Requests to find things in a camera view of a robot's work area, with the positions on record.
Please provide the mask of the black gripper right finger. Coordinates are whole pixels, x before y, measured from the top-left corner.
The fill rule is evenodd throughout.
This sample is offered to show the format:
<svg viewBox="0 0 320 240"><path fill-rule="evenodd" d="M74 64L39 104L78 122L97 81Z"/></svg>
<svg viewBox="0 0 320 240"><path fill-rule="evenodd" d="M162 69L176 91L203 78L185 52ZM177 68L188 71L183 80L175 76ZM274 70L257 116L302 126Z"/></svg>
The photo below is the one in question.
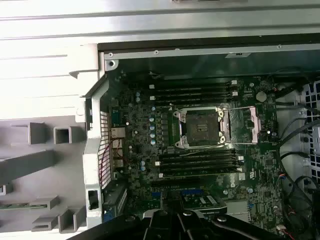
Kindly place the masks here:
<svg viewBox="0 0 320 240"><path fill-rule="evenodd" d="M250 224L227 214L226 203L218 197L207 199L212 206L185 207L178 193L178 219L184 235L190 240L249 240Z"/></svg>

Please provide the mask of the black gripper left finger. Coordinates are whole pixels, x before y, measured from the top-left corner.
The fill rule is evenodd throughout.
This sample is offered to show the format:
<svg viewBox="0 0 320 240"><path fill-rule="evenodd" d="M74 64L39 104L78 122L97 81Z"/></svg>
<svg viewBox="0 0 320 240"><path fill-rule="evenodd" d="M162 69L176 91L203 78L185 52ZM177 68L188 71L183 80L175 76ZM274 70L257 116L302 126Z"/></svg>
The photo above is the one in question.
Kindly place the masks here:
<svg viewBox="0 0 320 240"><path fill-rule="evenodd" d="M179 213L179 192L163 191L160 195L160 208L149 209L143 213L148 221L144 240L171 240L173 228Z"/></svg>

